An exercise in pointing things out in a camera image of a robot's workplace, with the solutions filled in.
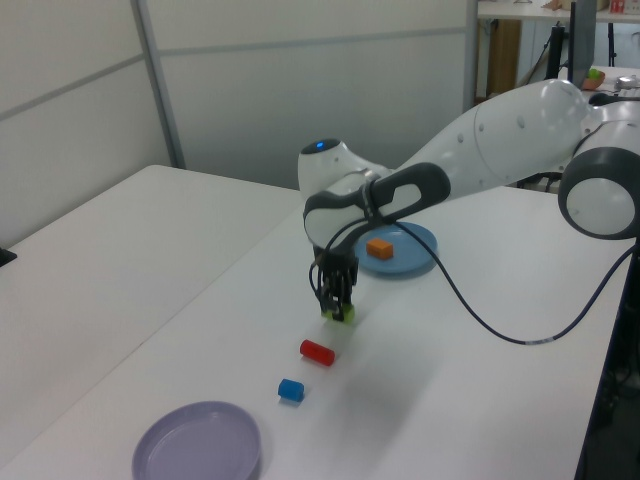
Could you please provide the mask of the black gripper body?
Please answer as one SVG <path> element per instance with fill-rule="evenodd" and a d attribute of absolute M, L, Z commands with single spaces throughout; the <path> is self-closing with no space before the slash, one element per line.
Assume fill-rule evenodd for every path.
<path fill-rule="evenodd" d="M 339 280 L 344 281 L 349 286 L 357 283 L 359 262 L 353 249 L 342 253 L 315 249 L 314 256 L 315 265 L 318 268 L 316 273 L 318 285 L 333 285 Z"/>

